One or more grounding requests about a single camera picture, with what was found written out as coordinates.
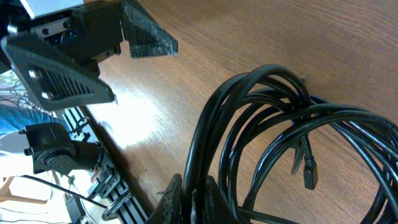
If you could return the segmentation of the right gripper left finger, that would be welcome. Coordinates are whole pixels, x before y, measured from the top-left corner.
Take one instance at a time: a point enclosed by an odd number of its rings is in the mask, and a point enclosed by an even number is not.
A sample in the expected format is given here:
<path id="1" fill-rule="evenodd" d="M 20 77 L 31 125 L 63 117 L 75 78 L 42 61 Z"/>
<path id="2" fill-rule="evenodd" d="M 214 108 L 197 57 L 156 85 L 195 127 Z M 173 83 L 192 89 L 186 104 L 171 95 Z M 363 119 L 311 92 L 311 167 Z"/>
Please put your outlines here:
<path id="1" fill-rule="evenodd" d="M 178 224 L 181 222 L 182 176 L 174 174 L 164 194 L 145 224 Z"/>

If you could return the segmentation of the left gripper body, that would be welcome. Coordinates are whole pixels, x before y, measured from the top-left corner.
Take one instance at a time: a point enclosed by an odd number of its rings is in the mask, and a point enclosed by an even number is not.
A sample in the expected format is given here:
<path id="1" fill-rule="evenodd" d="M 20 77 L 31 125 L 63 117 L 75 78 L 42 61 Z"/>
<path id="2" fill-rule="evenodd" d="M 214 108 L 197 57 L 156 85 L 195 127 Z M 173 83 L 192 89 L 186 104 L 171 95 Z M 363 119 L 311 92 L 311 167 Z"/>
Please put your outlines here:
<path id="1" fill-rule="evenodd" d="M 52 8 L 33 15 L 34 3 Z M 68 7 L 61 1 L 1 1 L 1 37 L 34 35 L 98 77 L 98 64 L 121 53 L 121 2 L 70 3 Z"/>

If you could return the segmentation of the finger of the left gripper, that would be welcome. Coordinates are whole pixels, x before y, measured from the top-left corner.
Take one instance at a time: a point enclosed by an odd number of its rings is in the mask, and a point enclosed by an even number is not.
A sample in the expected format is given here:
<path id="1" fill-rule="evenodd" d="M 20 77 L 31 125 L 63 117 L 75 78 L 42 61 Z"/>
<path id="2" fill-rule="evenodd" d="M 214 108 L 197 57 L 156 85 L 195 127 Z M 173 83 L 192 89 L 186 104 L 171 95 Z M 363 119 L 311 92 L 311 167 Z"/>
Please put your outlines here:
<path id="1" fill-rule="evenodd" d="M 176 56 L 178 42 L 136 0 L 121 1 L 121 24 L 132 58 Z"/>
<path id="2" fill-rule="evenodd" d="M 30 101 L 44 110 L 114 101 L 110 86 L 37 35 L 5 36 L 1 48 Z"/>

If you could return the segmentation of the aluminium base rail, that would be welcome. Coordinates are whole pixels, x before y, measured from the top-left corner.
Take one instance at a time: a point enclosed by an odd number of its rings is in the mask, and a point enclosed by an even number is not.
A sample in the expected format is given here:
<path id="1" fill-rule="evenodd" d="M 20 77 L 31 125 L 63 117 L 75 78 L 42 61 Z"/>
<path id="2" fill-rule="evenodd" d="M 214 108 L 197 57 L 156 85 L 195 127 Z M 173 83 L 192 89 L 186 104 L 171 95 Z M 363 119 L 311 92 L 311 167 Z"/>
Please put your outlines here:
<path id="1" fill-rule="evenodd" d="M 104 151 L 102 162 L 96 166 L 96 170 L 89 171 L 89 174 L 93 175 L 93 183 L 86 191 L 85 197 L 92 200 L 100 198 L 114 203 L 115 206 L 109 214 L 115 215 L 121 223 L 145 223 L 149 209 L 133 193 L 127 194 L 129 186 L 109 154 L 106 144 L 98 137 L 96 125 L 90 121 L 86 111 L 79 107 L 68 108 L 62 112 L 62 117 L 70 130 L 81 128 L 73 133 L 73 140 L 96 143 Z"/>

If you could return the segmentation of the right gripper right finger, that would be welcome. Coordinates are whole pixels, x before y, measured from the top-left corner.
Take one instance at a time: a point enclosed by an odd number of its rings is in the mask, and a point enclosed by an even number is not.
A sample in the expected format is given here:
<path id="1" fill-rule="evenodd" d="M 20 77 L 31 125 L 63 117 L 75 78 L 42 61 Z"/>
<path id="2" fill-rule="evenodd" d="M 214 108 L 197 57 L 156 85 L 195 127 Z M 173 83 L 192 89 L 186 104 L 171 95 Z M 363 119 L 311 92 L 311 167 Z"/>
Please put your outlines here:
<path id="1" fill-rule="evenodd" d="M 239 224 L 230 211 L 214 178 L 205 179 L 203 222 L 206 224 Z"/>

